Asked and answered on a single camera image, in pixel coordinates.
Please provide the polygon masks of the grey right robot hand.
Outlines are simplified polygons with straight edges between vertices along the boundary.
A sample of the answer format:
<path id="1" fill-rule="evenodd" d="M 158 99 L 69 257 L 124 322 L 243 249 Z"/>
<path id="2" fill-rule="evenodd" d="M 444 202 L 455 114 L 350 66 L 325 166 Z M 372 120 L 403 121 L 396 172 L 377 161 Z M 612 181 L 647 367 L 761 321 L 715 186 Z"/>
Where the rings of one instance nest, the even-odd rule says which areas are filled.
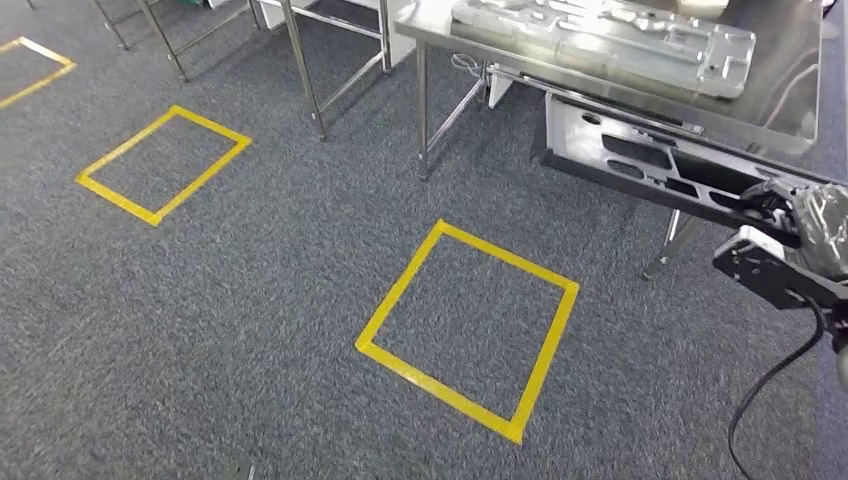
<path id="1" fill-rule="evenodd" d="M 835 183 L 795 186 L 772 178 L 741 194 L 763 216 L 798 235 L 795 258 L 815 274 L 847 281 L 847 187 Z"/>

